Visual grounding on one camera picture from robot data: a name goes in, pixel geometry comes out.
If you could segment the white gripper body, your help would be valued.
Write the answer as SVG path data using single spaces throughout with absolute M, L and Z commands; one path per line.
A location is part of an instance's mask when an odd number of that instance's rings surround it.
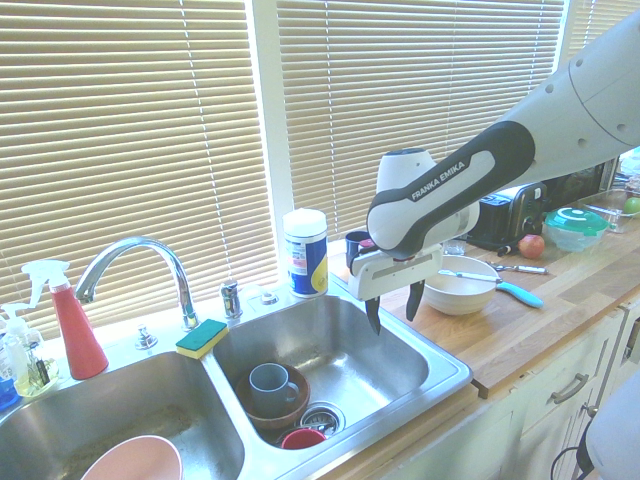
M 379 250 L 361 254 L 350 267 L 348 291 L 357 300 L 374 299 L 437 274 L 442 266 L 442 259 L 443 249 L 440 244 L 401 261 Z

